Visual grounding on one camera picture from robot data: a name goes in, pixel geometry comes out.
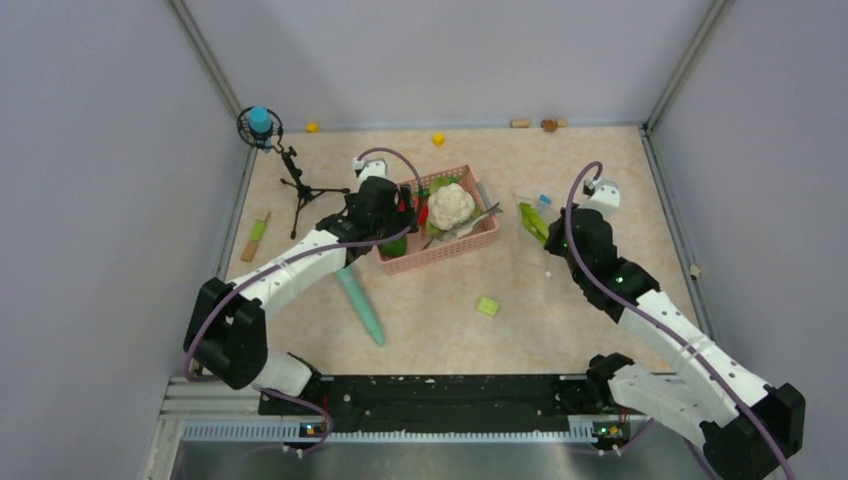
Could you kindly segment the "green bell pepper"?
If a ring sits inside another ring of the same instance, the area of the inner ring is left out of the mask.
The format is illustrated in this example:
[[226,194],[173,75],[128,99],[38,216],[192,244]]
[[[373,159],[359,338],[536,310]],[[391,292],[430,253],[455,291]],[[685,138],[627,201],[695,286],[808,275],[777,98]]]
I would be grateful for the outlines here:
[[403,257],[407,253],[407,249],[408,239],[406,236],[378,246],[378,251],[383,259]]

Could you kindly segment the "green celery stalk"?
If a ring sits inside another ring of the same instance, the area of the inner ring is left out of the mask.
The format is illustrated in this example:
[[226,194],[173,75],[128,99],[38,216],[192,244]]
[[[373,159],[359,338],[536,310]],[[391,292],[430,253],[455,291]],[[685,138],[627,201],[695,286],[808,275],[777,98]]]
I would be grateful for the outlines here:
[[542,215],[534,205],[527,202],[520,202],[518,209],[524,229],[544,245],[548,240],[549,228]]

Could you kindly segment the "clear pink zip bag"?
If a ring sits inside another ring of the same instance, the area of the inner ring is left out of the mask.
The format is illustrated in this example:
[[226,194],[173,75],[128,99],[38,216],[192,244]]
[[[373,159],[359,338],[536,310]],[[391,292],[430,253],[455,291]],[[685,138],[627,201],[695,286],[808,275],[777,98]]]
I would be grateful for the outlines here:
[[534,275],[547,280],[554,277],[553,256],[544,245],[551,223],[558,219],[558,211],[552,200],[539,194],[536,197],[514,191],[512,199],[517,212],[517,226],[512,234],[511,253],[517,264]]

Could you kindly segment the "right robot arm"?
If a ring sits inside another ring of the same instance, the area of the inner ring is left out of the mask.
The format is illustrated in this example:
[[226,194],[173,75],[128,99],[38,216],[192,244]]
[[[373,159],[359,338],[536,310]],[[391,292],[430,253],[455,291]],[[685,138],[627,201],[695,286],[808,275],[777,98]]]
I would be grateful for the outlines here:
[[724,352],[683,314],[642,266],[620,256],[603,212],[572,206],[551,224],[546,250],[563,258],[593,307],[650,346],[677,376],[668,381],[623,355],[597,358],[586,385],[600,412],[619,405],[650,416],[701,450],[722,479],[787,478],[803,443],[806,401]]

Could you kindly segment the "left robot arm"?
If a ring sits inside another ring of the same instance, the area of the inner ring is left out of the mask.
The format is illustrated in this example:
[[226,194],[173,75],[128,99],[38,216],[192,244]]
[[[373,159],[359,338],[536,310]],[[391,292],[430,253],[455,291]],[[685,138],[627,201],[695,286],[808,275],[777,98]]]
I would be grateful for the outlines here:
[[325,276],[409,233],[417,222],[412,189],[377,175],[361,181],[345,206],[324,217],[288,251],[235,280],[206,281],[184,339],[197,362],[234,390],[275,390],[297,413],[319,404],[320,386],[303,360],[268,345],[267,323]]

